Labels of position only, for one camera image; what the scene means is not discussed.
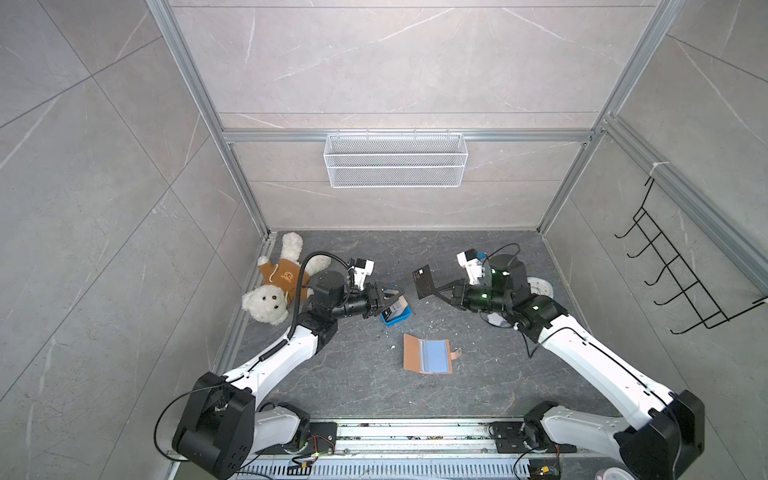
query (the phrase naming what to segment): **gray marble wall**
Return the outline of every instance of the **gray marble wall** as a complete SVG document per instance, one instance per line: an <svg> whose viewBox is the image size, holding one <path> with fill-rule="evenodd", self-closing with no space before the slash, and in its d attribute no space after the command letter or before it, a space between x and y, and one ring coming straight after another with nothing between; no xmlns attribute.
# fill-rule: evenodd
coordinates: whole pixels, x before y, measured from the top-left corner
<svg viewBox="0 0 768 480"><path fill-rule="evenodd" d="M653 0L175 0L225 128L589 128ZM321 144L238 144L278 229L536 227L577 144L480 144L456 189L329 186ZM366 207L376 214L365 213Z"/></svg>
<svg viewBox="0 0 768 480"><path fill-rule="evenodd" d="M176 0L225 127L590 127L653 0Z"/></svg>
<svg viewBox="0 0 768 480"><path fill-rule="evenodd" d="M752 240L768 247L768 4L689 0L619 115ZM688 478L768 478L766 318L762 306L714 329L695 324L679 288L636 230L623 240L645 195L647 175L603 140L547 235L556 261L595 335L646 373L680 382L707 408L707 451ZM659 188L647 209L726 314L761 297L752 283ZM653 227L646 224L651 232ZM665 260L671 249L657 242ZM684 286L694 279L673 264ZM716 307L690 290L704 316ZM708 325L721 321L713 318Z"/></svg>
<svg viewBox="0 0 768 480"><path fill-rule="evenodd" d="M267 223L278 230L533 230L579 147L472 142L456 188L331 188L323 143L235 148Z"/></svg>
<svg viewBox="0 0 768 480"><path fill-rule="evenodd" d="M2 12L0 478L162 478L256 228L143 1Z"/></svg>
<svg viewBox="0 0 768 480"><path fill-rule="evenodd" d="M768 2L688 0L620 116L768 251Z"/></svg>
<svg viewBox="0 0 768 480"><path fill-rule="evenodd" d="M624 239L614 236L632 225L646 179L620 147L610 138L603 140L546 240L592 333L642 372L674 390L689 389L704 401L706 451L682 478L765 478L761 445L768 441L768 416L760 398L768 388L762 372L768 361L763 348L768 313L758 309L716 329L670 332L693 325L696 314L683 297L655 305L654 300L662 303L680 291L669 273L654 286L645 284L654 281L664 263L651 249L627 257L647 244L639 230ZM726 313L760 298L659 187L653 187L646 208ZM655 244L665 260L674 256L664 241ZM673 267L685 286L693 282L680 264ZM699 287L690 292L702 313L713 312Z"/></svg>

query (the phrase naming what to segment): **black card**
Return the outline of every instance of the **black card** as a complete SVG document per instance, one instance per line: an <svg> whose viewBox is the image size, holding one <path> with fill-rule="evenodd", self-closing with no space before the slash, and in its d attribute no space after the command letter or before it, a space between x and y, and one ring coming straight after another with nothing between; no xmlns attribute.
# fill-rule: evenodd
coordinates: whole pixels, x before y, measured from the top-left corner
<svg viewBox="0 0 768 480"><path fill-rule="evenodd" d="M416 295L419 300L435 292L435 281L432 279L432 271L428 264L413 270L413 282L416 284Z"/></svg>

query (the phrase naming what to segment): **aluminum frame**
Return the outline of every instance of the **aluminum frame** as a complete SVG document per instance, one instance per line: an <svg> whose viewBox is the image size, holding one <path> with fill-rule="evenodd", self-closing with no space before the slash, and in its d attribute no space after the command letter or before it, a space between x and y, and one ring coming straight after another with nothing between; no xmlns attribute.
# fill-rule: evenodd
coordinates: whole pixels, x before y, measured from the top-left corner
<svg viewBox="0 0 768 480"><path fill-rule="evenodd" d="M592 139L592 130L586 128L376 128L376 129L336 129L336 128L291 128L258 130L224 130L222 135L230 143L259 141L317 141L324 142L331 134L365 133L445 133L461 134L467 141L580 141Z"/></svg>
<svg viewBox="0 0 768 480"><path fill-rule="evenodd" d="M594 136L589 144L584 145L581 151L576 156L574 163L563 178L562 183L558 191L554 194L552 202L549 204L547 211L539 222L537 230L545 235L549 228L552 226L554 219L560 213L561 208L568 199L568 195L571 194L576 182L578 181L581 173L589 163L589 159L592 156L594 149L600 143L604 129L602 124L606 118L614 114L621 108L621 105L627 100L629 94L632 92L632 88L637 83L637 79L643 73L648 65L651 57L658 48L664 35L669 30L672 22L677 17L680 9L683 8L685 0L663 0L654 10L653 16L650 18L647 27L643 31L640 41L637 43L630 56L630 60L624 70L621 72L614 90L611 95L608 96L608 100L605 102L598 119L595 121L592 131Z"/></svg>
<svg viewBox="0 0 768 480"><path fill-rule="evenodd" d="M763 294L768 294L768 256L750 242L747 235L728 221L707 196L677 172L664 156L620 118L609 115L604 119L605 130L611 138L649 173L664 192L672 198L696 225L739 267Z"/></svg>
<svg viewBox="0 0 768 480"><path fill-rule="evenodd" d="M176 23L173 10L168 5L167 0L147 0L147 5L157 22L160 32L163 34L163 38L165 38L168 44L170 54L173 55L179 67L184 83L187 84L187 88L189 88L192 94L197 110L200 111L203 121L208 126L210 136L213 138L216 148L224 158L224 163L237 186L237 190L240 192L240 196L245 202L253 224L256 225L261 237L266 238L270 229L266 225L264 215L259 210L256 198L250 189L240 162L237 161L231 146L223 138L223 128L221 127L219 116L216 113L213 102L210 100L210 95L208 95L205 89L205 85L203 85L200 73L194 65L194 60L187 47L187 43L184 41L178 23Z"/></svg>

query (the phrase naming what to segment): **teddy bear head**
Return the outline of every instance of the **teddy bear head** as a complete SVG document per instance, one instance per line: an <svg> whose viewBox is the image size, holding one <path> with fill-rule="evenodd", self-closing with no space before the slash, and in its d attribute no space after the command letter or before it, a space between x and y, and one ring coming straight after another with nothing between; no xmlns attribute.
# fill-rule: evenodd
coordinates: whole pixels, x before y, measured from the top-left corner
<svg viewBox="0 0 768 480"><path fill-rule="evenodd" d="M288 318L285 293L275 285L262 285L243 296L243 309L258 322L277 325Z"/></svg>

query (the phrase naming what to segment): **brown bear shirt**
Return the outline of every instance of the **brown bear shirt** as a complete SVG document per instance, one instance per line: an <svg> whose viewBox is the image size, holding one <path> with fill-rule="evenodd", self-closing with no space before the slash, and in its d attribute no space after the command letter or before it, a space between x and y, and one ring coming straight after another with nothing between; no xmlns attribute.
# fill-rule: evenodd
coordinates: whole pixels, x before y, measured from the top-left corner
<svg viewBox="0 0 768 480"><path fill-rule="evenodd" d="M277 285L285 293L288 292L287 304L293 301L296 295L296 282L299 280L300 267L294 262L281 258L277 265L273 265L271 262L266 262L264 265L259 265L259 270L264 277L264 285ZM304 272L304 278L302 278L301 300L306 300L307 290L305 285L310 281L310 276Z"/></svg>

